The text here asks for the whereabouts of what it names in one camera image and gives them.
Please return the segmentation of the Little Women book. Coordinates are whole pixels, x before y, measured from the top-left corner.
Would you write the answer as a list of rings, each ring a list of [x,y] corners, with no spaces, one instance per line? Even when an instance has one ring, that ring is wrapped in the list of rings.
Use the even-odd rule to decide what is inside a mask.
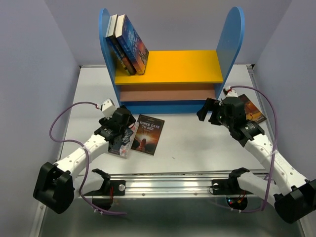
[[[123,135],[120,135],[112,144],[109,144],[108,153],[120,158],[127,158],[138,127],[139,122],[135,122],[132,127],[127,128]]]

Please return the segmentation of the Three Days to See book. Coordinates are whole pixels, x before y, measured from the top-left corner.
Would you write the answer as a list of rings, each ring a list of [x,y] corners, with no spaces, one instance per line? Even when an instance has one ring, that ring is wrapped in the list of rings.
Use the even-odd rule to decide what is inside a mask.
[[[137,122],[139,126],[131,149],[153,156],[164,126],[164,120],[139,115]]]

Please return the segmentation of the Jane Eyre book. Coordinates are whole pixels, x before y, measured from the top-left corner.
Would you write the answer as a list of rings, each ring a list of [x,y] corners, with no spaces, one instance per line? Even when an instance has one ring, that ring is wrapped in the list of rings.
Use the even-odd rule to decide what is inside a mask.
[[[148,62],[149,51],[126,14],[118,16],[115,36],[136,73],[143,75]]]

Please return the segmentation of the Animal Farm book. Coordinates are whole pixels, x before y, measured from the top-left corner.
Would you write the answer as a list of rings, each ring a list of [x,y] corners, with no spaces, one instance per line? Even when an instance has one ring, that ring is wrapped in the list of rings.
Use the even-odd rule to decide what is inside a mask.
[[[128,68],[123,62],[123,53],[119,49],[119,43],[117,42],[115,38],[115,28],[116,28],[117,18],[118,18],[117,14],[110,16],[110,20],[109,20],[109,24],[108,24],[108,28],[106,32],[106,41],[112,48],[116,58],[120,62],[122,68],[125,70],[126,74],[130,75]]]

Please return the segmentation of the A Tale of Two Cities book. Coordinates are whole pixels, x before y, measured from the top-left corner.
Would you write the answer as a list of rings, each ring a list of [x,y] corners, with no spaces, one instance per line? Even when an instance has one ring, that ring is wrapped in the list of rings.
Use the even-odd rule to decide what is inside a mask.
[[[118,18],[117,14],[110,16],[109,25],[106,32],[106,40],[112,47],[113,52],[117,56],[119,62],[121,63],[127,75],[133,76],[136,74],[136,70],[131,64],[130,60],[128,59],[126,53],[124,52],[123,48],[121,47],[115,35],[117,18]]]

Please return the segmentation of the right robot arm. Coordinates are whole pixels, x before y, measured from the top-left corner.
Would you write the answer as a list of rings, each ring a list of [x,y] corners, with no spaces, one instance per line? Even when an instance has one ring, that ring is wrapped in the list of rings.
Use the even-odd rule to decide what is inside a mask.
[[[238,97],[222,101],[208,98],[197,112],[200,121],[211,112],[209,123],[226,127],[240,145],[270,173],[271,181],[254,175],[246,168],[233,170],[226,180],[216,180],[215,195],[246,191],[266,200],[279,217],[292,224],[316,209],[316,182],[308,180],[273,150],[273,144],[261,126],[246,118],[244,103]]]

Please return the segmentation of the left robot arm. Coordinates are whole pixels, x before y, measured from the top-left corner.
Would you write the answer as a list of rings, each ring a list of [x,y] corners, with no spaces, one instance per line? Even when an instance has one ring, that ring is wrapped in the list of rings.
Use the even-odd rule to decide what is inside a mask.
[[[132,132],[136,120],[124,105],[103,104],[97,109],[103,113],[100,127],[79,148],[54,163],[46,162],[39,169],[33,198],[57,214],[65,212],[73,200],[96,191],[103,195],[109,191],[110,175],[101,169],[89,170],[89,165],[107,153]]]

